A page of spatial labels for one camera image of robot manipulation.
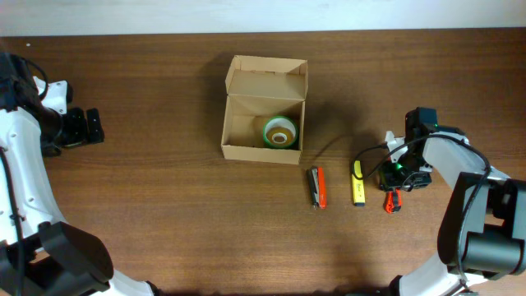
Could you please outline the orange utility knife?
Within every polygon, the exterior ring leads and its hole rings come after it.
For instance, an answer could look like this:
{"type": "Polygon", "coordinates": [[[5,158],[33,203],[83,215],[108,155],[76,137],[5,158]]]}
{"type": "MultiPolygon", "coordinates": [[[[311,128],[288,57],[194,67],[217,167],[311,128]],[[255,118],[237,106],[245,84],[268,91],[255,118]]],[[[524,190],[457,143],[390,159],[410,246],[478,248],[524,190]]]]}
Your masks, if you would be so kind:
{"type": "Polygon", "coordinates": [[[401,191],[396,188],[386,193],[386,199],[384,209],[387,213],[393,214],[399,212],[402,208],[403,202],[401,197],[401,191]]]}

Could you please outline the orange black stapler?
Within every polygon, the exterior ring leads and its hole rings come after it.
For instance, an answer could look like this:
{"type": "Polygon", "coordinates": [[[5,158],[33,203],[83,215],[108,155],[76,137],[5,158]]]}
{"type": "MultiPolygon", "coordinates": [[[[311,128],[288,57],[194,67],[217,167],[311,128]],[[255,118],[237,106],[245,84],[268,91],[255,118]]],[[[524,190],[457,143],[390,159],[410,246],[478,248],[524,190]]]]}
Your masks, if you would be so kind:
{"type": "Polygon", "coordinates": [[[307,181],[312,205],[320,209],[327,207],[325,173],[322,167],[312,166],[307,170],[307,181]]]}

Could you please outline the green tape roll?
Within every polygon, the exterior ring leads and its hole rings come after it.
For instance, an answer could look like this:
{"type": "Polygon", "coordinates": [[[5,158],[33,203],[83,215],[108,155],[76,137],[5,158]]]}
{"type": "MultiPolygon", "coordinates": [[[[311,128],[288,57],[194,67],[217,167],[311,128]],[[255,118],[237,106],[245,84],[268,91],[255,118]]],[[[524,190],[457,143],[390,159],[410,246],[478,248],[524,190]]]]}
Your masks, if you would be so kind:
{"type": "Polygon", "coordinates": [[[270,118],[263,127],[264,143],[275,149],[288,149],[299,137],[296,123],[285,116],[270,118]]]}

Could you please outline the yellow tape roll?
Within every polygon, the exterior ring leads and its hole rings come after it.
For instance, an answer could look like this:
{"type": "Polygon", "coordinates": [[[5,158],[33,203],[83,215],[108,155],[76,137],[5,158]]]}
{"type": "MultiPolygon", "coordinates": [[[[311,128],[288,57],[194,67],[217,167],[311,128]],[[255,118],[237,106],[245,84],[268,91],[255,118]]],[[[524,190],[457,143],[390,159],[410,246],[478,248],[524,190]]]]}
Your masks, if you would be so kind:
{"type": "Polygon", "coordinates": [[[285,127],[273,127],[265,134],[265,139],[271,147],[286,148],[295,142],[296,136],[285,127]]]}

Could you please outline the brown cardboard box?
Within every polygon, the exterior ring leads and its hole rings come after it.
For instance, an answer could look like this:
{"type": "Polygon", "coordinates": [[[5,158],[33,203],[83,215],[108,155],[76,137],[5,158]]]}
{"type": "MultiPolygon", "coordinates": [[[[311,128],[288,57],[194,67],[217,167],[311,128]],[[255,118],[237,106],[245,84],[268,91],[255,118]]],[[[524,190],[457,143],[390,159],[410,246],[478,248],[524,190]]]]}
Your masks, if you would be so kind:
{"type": "Polygon", "coordinates": [[[233,57],[225,78],[227,92],[221,149],[227,160],[298,164],[308,91],[308,63],[302,59],[233,57]],[[263,127],[272,117],[291,118],[299,137],[288,149],[268,147],[263,127]]]}

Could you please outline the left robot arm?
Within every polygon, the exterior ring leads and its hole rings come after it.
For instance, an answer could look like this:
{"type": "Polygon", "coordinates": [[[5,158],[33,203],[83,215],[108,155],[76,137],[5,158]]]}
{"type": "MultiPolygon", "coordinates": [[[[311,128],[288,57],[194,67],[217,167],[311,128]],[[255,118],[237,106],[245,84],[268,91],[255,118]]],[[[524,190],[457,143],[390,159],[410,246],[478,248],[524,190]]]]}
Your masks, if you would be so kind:
{"type": "Polygon", "coordinates": [[[113,267],[103,242],[69,224],[44,158],[104,141],[97,109],[69,108],[67,81],[1,55],[1,289],[9,295],[159,295],[113,267]]]}

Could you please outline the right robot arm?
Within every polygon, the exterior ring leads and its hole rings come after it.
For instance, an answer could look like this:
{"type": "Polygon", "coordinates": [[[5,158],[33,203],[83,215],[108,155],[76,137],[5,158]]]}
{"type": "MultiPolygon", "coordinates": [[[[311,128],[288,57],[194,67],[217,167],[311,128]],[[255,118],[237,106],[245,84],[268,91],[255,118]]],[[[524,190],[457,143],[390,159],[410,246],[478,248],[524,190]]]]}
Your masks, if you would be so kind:
{"type": "Polygon", "coordinates": [[[437,251],[390,295],[470,295],[471,286],[525,271],[525,183],[490,165],[457,127],[441,126],[434,109],[405,115],[405,135],[385,135],[378,169],[385,210],[401,209],[403,191],[425,188],[437,171],[452,194],[437,236],[437,251]]]}

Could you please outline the yellow highlighter pen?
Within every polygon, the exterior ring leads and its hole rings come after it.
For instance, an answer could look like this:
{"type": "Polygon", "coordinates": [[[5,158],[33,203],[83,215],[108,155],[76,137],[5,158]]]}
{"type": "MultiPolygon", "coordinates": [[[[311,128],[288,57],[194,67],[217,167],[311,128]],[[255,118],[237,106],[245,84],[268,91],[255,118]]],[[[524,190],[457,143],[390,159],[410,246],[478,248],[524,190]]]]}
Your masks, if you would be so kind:
{"type": "Polygon", "coordinates": [[[352,175],[352,185],[353,185],[353,204],[355,206],[365,206],[365,191],[362,180],[362,168],[359,160],[356,160],[353,163],[353,175],[352,175]]]}

